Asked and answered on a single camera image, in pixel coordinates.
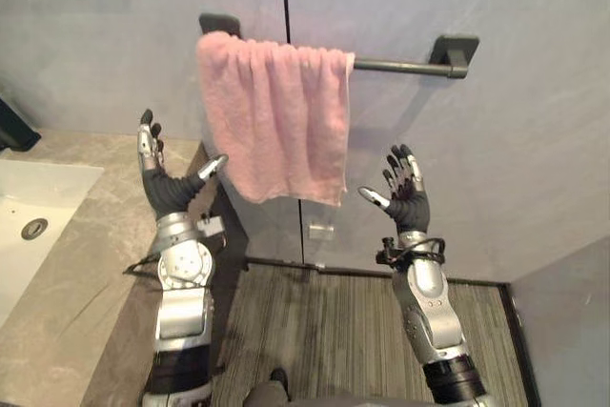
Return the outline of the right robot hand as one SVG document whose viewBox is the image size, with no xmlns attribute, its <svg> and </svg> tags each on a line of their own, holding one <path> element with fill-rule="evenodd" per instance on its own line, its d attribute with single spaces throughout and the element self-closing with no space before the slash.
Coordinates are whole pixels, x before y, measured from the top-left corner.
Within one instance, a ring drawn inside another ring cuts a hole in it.
<svg viewBox="0 0 610 407">
<path fill-rule="evenodd" d="M 390 196 L 386 197 L 368 186 L 359 187 L 358 193 L 394 220 L 398 234 L 426 234 L 430 224 L 430 204 L 421 168 L 413 151 L 406 145 L 393 145 L 390 151 L 386 156 L 389 168 L 382 171 Z"/>
</svg>

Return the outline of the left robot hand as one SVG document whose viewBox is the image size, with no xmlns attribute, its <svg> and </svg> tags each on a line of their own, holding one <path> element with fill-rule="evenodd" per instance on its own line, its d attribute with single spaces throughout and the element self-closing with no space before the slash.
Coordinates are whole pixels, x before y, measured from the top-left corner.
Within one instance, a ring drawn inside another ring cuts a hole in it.
<svg viewBox="0 0 610 407">
<path fill-rule="evenodd" d="M 169 214 L 185 213 L 192 200 L 229 161 L 220 154 L 194 173 L 170 176 L 164 166 L 164 143 L 159 138 L 161 125 L 153 122 L 153 111 L 146 109 L 137 130 L 137 154 L 142 184 L 157 220 Z"/>
</svg>

